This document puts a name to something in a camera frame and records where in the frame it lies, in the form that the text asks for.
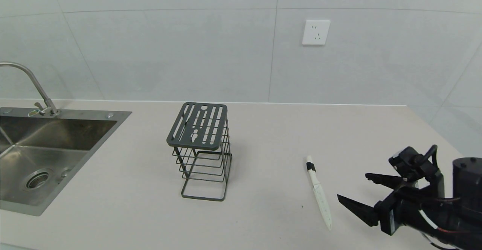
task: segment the countertop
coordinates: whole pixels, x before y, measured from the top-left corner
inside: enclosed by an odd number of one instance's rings
[[[33,107],[0,99],[3,107]],[[166,137],[182,102],[54,101],[62,109],[132,111],[40,216],[2,210],[3,243],[37,250],[432,250],[401,227],[370,228],[336,194],[373,206],[390,189],[365,173],[396,175],[388,159],[407,146],[438,160],[451,197],[461,154],[404,106],[227,104],[233,162],[224,202],[185,199]],[[331,207],[328,231],[304,157],[312,155]]]

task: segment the white knife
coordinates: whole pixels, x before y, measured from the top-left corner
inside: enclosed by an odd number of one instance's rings
[[[311,156],[306,157],[306,168],[308,169],[308,174],[310,174],[311,182],[313,183],[313,192],[315,192],[316,202],[318,207],[320,207],[320,212],[322,213],[323,220],[329,230],[332,228],[331,212],[328,206],[328,201],[325,197],[323,187],[316,178],[315,164]]]

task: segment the gray tile wall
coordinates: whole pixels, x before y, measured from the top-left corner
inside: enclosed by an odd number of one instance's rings
[[[54,99],[406,104],[478,156],[481,43],[482,0],[0,0],[0,60]],[[38,95],[3,68],[0,98]]]

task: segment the white outlet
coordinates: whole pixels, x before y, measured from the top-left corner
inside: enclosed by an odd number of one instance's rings
[[[330,20],[307,20],[303,45],[324,45],[330,29]]]

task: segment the metal wire rack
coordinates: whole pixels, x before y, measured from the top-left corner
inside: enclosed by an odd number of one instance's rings
[[[232,161],[227,122],[227,106],[222,104],[187,102],[181,108],[167,143],[174,147],[172,155],[186,180],[182,197],[212,201],[226,197]]]

